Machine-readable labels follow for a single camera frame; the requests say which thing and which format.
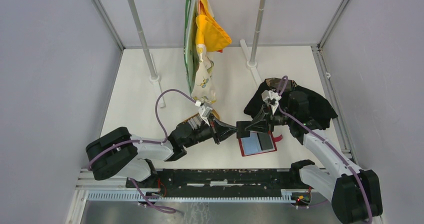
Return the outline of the black credit card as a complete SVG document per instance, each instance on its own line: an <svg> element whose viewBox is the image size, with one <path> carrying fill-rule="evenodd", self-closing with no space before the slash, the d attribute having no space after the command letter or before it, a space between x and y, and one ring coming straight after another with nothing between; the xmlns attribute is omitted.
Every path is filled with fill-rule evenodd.
<svg viewBox="0 0 424 224"><path fill-rule="evenodd" d="M237 121L236 122L236 138L242 139L242 138L248 138L251 135L252 128L251 128L251 121Z"/></svg>
<svg viewBox="0 0 424 224"><path fill-rule="evenodd" d="M274 141L268 133L257 132L260 149L262 151L272 151L275 149Z"/></svg>

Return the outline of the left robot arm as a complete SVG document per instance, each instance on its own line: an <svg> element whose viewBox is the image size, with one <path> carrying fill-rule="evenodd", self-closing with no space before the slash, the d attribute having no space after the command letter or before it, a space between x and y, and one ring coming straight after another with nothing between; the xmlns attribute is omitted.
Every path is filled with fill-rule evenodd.
<svg viewBox="0 0 424 224"><path fill-rule="evenodd" d="M175 162L187 154L189 147L209 139L220 144L236 132L237 127L213 114L207 120L194 115L179 123L164 143L130 134L121 126L86 146L87 168L97 181L120 176L151 188L157 182L153 160Z"/></svg>

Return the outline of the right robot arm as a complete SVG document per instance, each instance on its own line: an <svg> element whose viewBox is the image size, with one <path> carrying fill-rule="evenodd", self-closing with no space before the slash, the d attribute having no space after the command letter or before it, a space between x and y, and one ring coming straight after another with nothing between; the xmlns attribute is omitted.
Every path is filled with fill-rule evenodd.
<svg viewBox="0 0 424 224"><path fill-rule="evenodd" d="M310 160L293 163L294 171L288 175L293 187L308 185L318 191L343 224L372 223L374 217L383 214L378 175L347 158L324 133L335 113L315 118L310 95L298 90L263 90L256 100L259 104L245 131L268 133L276 126L288 126L290 134L324 166L321 170Z"/></svg>

